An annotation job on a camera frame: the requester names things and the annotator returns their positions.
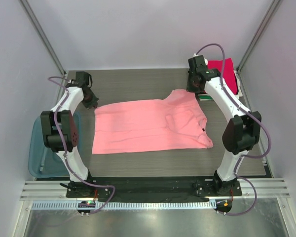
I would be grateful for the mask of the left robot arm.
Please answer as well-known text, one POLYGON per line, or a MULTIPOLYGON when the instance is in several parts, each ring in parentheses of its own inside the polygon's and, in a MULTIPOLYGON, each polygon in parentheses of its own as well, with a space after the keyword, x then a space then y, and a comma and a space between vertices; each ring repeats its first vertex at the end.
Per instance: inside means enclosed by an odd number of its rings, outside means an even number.
POLYGON ((90 198, 96 188, 89 186, 92 176, 84 165, 78 151, 79 134, 73 114, 81 103, 87 109, 98 106, 98 98, 91 90, 92 76, 84 71, 75 73, 75 79, 66 80, 62 85, 49 77, 48 80, 63 87, 64 95, 49 111, 40 115, 44 145, 52 150, 64 163, 69 175, 68 184, 61 184, 67 189, 68 198, 90 198))

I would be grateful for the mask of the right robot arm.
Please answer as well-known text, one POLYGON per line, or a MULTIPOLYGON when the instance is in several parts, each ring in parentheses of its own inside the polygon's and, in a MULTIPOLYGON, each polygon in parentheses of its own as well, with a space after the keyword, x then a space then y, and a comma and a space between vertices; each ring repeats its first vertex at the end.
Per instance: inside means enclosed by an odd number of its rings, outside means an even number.
POLYGON ((195 94, 205 92, 215 101, 227 121, 222 135, 225 152, 213 175, 213 189, 217 195, 227 195, 235 186, 238 169, 249 151, 259 141, 261 114, 251 112, 227 86, 218 69, 209 69, 202 55, 188 60, 187 90, 195 94))

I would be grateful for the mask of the light pink t shirt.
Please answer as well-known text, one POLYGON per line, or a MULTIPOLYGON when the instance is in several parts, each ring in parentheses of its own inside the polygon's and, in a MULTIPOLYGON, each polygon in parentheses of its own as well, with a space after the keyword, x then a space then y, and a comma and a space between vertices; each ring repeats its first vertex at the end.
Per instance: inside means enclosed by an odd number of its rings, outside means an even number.
POLYGON ((206 123, 195 94, 184 89, 165 99, 100 106, 95 110, 92 154, 210 149, 206 123))

